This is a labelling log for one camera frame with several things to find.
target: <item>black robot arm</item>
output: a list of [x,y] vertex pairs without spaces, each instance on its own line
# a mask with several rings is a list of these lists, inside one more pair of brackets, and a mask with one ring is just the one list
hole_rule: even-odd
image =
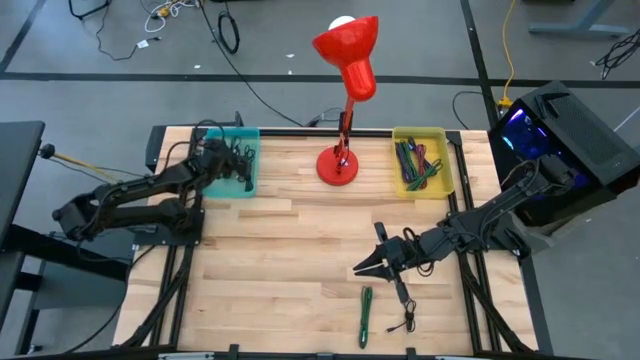
[[[573,186],[575,177],[575,171],[553,155],[545,155],[536,161],[521,164],[521,167],[527,166],[530,168],[525,176],[505,192],[477,209],[450,214],[439,222],[436,228],[419,236],[406,228],[404,238],[389,238],[384,225],[376,223],[376,233],[381,244],[376,246],[367,259],[353,268],[355,274],[393,281],[400,302],[407,304],[411,298],[400,277],[402,271],[418,268],[421,274],[426,273],[428,276],[433,271],[435,262],[443,260],[452,252],[466,254],[489,249],[519,250],[521,240],[513,230],[507,228],[504,232],[493,234],[493,226],[497,220],[535,196],[553,196],[568,191]],[[520,342],[484,293],[471,271],[467,257],[462,256],[461,259],[462,279],[465,285],[471,289],[487,314],[495,321],[498,331],[511,350],[531,351]]]
[[[248,177],[246,159],[235,154],[223,140],[208,139],[199,153],[157,175],[99,186],[93,192],[76,196],[52,216],[67,238],[76,241],[92,240],[105,229],[144,224],[161,224],[180,232],[191,227],[194,212],[199,211],[185,208],[187,194],[199,193],[219,176],[233,171]],[[119,207],[162,193],[179,197],[165,199],[158,205]]]

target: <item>computer tower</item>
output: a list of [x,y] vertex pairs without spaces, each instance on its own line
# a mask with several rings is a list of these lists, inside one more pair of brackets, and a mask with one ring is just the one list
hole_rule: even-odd
[[489,141],[501,183],[516,165],[544,154],[556,154],[578,172],[569,192],[540,195],[516,208],[528,226],[575,216],[638,184],[640,155],[558,81],[516,100]]

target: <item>gray floor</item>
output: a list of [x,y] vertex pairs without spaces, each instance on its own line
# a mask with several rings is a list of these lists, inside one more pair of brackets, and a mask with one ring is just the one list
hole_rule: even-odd
[[[78,12],[102,0],[75,0]],[[530,21],[577,19],[587,1],[550,4],[520,2],[513,12],[509,44],[518,79],[598,80],[600,70],[589,64],[604,54],[612,40],[560,39],[531,36]],[[36,0],[0,1],[0,54],[11,44]],[[210,4],[212,19],[222,9]],[[471,0],[490,78],[504,79],[508,69],[502,51],[502,20],[506,0]],[[233,1],[242,42],[233,57],[245,74],[336,75],[311,47],[314,35],[340,15],[378,15],[380,33],[372,55],[378,75],[476,78],[469,40],[458,1],[405,0],[262,0]],[[636,29],[640,4],[618,0],[603,18],[611,24]],[[169,19],[159,34],[163,40],[139,50],[129,61],[113,62],[97,50],[95,31],[100,17],[84,23],[68,14],[66,1],[47,0],[7,71],[62,74],[233,74],[217,47],[210,43],[201,15],[183,9]],[[149,37],[143,30],[145,12],[135,0],[114,0],[101,36],[104,48],[116,56]],[[640,80],[640,55],[610,75],[611,80]],[[341,84],[256,83],[255,90],[272,106],[299,121],[324,109],[342,106]],[[357,127],[397,125],[441,126],[458,129],[451,99],[474,86],[380,84],[376,96],[359,104]],[[529,91],[513,88],[513,99]],[[494,88],[501,97],[502,89]],[[640,89],[574,89],[609,126],[615,127],[640,106]],[[194,123],[203,118],[225,121],[234,111],[251,126],[285,126],[286,121],[265,108],[239,82],[130,82],[130,81],[0,81],[0,121],[43,120],[44,141],[58,151],[104,166],[142,172],[146,139],[157,124]],[[473,129],[488,129],[480,96],[458,100],[460,116]],[[640,144],[640,119],[630,121],[621,136]],[[37,161],[16,221],[38,231],[57,229],[52,209],[96,183],[46,161]],[[633,213],[640,191],[626,193],[607,206],[574,220],[554,239],[553,249],[536,255],[535,265],[556,354],[601,359],[637,357],[635,341],[640,313],[634,300],[640,289],[636,274],[640,262]],[[93,246],[109,254],[130,256],[130,240],[114,236]],[[72,274],[74,279],[82,275]],[[34,342],[46,352],[64,351],[92,333],[111,314],[122,294],[96,302],[87,294],[53,281],[48,292],[57,301],[73,298],[75,307],[45,310]],[[16,293],[24,300],[28,294]],[[21,317],[19,301],[12,304],[8,326],[0,336],[0,357],[10,355]],[[106,348],[112,323],[85,349]]]

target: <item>green cable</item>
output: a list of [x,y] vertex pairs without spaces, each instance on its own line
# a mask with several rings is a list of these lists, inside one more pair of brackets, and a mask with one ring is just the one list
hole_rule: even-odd
[[362,314],[360,317],[360,337],[358,343],[360,349],[367,346],[369,339],[369,314],[371,313],[371,302],[373,301],[373,289],[371,286],[363,286],[360,293],[360,302],[362,304]]

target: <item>wooden table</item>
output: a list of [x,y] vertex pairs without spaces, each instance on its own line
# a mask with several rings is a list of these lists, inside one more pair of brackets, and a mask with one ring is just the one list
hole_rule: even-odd
[[[188,127],[167,128],[159,169],[168,148],[190,133]],[[486,132],[461,135],[479,206],[500,192],[491,149]],[[413,270],[402,274],[417,302],[412,334],[385,332],[403,322],[393,285],[355,277],[351,270],[378,241],[374,222],[384,222],[390,236],[405,226],[419,233],[445,216],[447,200],[396,196],[389,138],[352,138],[360,161],[355,181],[324,184],[315,160],[334,143],[332,137],[263,137],[256,197],[204,201],[205,229],[193,258],[179,350],[226,351],[237,343],[243,352],[404,354],[415,347],[418,354],[472,353],[455,255],[437,263],[431,277]],[[170,164],[186,151],[186,145],[177,147]],[[453,151],[450,158],[462,199]],[[459,206],[464,209],[461,200]],[[132,271],[114,343],[127,339],[156,302],[165,258],[166,248],[155,249]],[[486,263],[498,310],[525,344],[537,348],[517,260],[492,251]],[[365,350],[357,341],[363,285],[374,292]],[[477,302],[476,307],[483,347],[489,349],[485,317]],[[165,316],[161,343],[168,339],[170,319]]]

